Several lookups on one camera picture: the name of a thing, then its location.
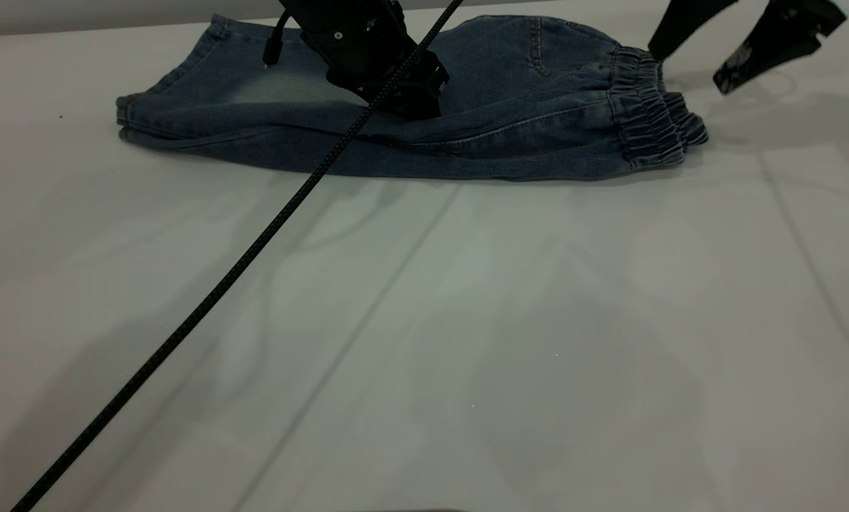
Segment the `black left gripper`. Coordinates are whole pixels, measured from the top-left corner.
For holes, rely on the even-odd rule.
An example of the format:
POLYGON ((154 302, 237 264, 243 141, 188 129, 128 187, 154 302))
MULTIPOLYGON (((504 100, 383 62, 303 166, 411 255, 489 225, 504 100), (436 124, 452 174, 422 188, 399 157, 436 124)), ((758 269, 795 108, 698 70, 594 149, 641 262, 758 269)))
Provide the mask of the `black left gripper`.
POLYGON ((449 73, 434 53, 404 62, 416 49, 397 1, 282 1, 304 42, 329 68, 332 85, 367 104, 375 102, 394 74, 397 84, 382 111, 404 120, 437 119, 449 73))

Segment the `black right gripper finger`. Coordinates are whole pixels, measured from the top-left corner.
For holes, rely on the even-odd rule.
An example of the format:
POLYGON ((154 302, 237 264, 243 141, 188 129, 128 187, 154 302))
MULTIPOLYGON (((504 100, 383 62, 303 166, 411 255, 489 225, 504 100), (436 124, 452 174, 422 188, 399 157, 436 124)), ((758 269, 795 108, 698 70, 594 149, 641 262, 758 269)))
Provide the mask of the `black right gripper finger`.
POLYGON ((648 43, 648 51, 657 61, 673 55, 704 23, 737 1, 669 1, 661 22, 648 43))
POLYGON ((821 48, 848 17, 832 1, 769 1, 752 32, 712 77, 723 96, 821 48))

